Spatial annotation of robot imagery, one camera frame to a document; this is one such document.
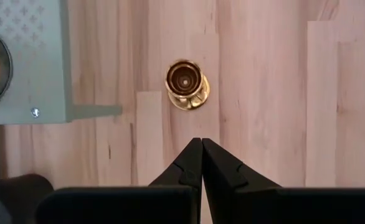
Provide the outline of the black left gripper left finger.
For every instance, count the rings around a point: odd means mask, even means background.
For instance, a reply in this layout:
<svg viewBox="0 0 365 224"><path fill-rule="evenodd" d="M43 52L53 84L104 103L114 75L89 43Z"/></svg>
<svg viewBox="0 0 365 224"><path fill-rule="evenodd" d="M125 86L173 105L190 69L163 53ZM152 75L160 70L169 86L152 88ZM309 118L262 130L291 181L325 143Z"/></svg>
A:
<svg viewBox="0 0 365 224"><path fill-rule="evenodd" d="M202 141L192 139L147 186L69 187L52 192L36 210L38 223L199 223Z"/></svg>

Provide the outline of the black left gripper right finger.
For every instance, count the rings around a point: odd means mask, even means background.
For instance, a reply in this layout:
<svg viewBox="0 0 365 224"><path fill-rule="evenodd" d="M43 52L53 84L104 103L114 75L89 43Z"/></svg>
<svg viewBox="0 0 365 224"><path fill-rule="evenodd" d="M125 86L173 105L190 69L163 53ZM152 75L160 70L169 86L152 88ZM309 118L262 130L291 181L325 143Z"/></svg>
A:
<svg viewBox="0 0 365 224"><path fill-rule="evenodd" d="M365 223L365 188L282 187L211 139L202 144L214 223Z"/></svg>

